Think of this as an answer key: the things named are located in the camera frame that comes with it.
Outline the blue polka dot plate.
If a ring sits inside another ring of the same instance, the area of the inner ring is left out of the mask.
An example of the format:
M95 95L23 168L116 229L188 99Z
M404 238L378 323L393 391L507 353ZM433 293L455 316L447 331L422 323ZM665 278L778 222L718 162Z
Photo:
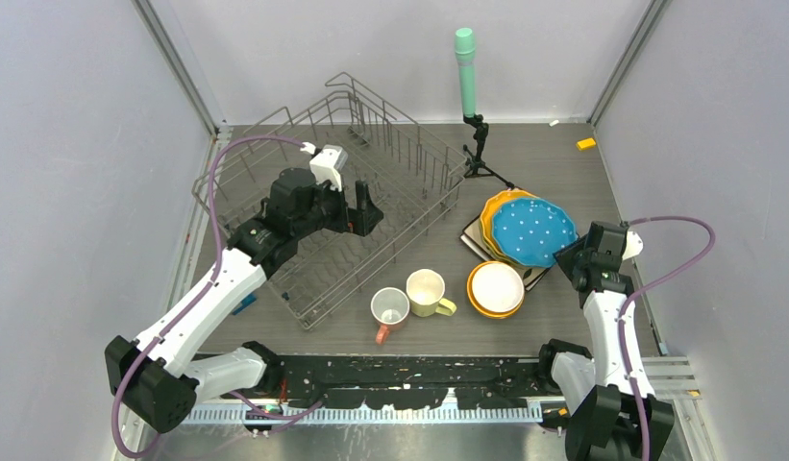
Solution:
M499 249L523 266L550 268L555 253L579 238L568 214L545 199L521 197L497 209L491 235Z

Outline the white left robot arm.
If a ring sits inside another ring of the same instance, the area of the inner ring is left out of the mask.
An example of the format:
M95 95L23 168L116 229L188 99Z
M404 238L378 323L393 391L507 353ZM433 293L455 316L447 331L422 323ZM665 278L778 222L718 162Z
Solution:
M273 396L283 381L280 358L256 341L206 359L196 353L237 306L321 230L368 235L382 220L369 185L356 181L356 204L331 180L305 168L284 169L261 210L224 242L214 265L185 296L135 339L113 338L105 349L114 401L159 434L193 407L232 391Z

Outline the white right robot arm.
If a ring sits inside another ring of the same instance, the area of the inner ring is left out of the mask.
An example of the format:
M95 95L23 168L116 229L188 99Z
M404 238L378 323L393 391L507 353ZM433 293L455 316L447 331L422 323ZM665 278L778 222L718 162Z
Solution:
M645 373L633 326L633 283L621 272L623 261L641 251L641 239L628 227L596 221L555 253L579 294L592 338L591 347L550 340L534 370L541 390L565 399L569 460L657 460L672 433L675 412Z

